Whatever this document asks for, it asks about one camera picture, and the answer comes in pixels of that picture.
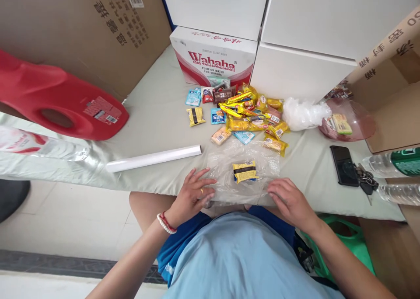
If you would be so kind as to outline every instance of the light blue t-shirt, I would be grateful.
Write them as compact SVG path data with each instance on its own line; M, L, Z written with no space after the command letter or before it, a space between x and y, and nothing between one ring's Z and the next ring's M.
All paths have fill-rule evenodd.
M164 298L344 298L314 281L289 244L256 217L234 212L186 246Z

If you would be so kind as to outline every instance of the white plastic bag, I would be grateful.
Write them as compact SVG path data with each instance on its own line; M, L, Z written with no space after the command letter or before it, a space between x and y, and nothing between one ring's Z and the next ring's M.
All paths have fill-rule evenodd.
M283 104L282 119L291 131L313 129L322 124L322 119L331 115L331 109L325 102L313 104L308 101L299 103L298 99L288 98Z
M211 187L216 189L214 201L255 204L259 198L267 195L268 184L279 178L280 156L276 152L262 147L262 142L250 141L243 145L236 138L230 138L222 146L209 146L207 166L210 171L206 178L217 179ZM256 181L234 181L233 163L255 161Z

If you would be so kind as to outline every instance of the smartphone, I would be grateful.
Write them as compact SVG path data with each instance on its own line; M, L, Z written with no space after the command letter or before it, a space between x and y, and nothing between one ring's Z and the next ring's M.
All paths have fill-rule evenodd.
M349 149L341 146L330 146L330 148L336 166L338 184L357 188L359 186L359 180L353 166Z

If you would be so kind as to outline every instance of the green plastic basket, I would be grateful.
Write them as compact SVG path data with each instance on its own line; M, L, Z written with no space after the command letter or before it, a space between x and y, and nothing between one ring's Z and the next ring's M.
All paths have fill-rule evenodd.
M362 229L359 226L350 223L344 219L341 219L335 215L327 216L322 220L328 225L338 222L348 227L348 229L352 233L351 236L342 236L336 233L337 237L339 237L339 239L360 260L360 262L362 262L373 273L373 275L376 275L375 270L373 269L371 257L369 256L369 252L367 251L368 248L366 247L366 243L364 241ZM316 274L318 274L318 276L320 277L325 277L328 278L330 281L335 282L315 242L306 233L302 233L309 240L310 248L314 251L314 255L318 262L315 263Z

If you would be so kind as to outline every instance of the blue shorts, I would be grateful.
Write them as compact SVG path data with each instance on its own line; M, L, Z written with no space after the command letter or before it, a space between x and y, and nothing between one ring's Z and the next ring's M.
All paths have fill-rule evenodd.
M261 221L269 225L293 248L293 226L284 222L262 206L252 206L249 209L248 214L259 218ZM191 239L195 237L197 232L205 225L208 225L211 221L212 219L208 215L199 212L189 221L179 226L177 232L170 235L168 240L166 240L162 246L159 254L157 255L158 272L162 275L163 279L168 282L168 287L171 285L172 276L174 274L173 270L182 251Z

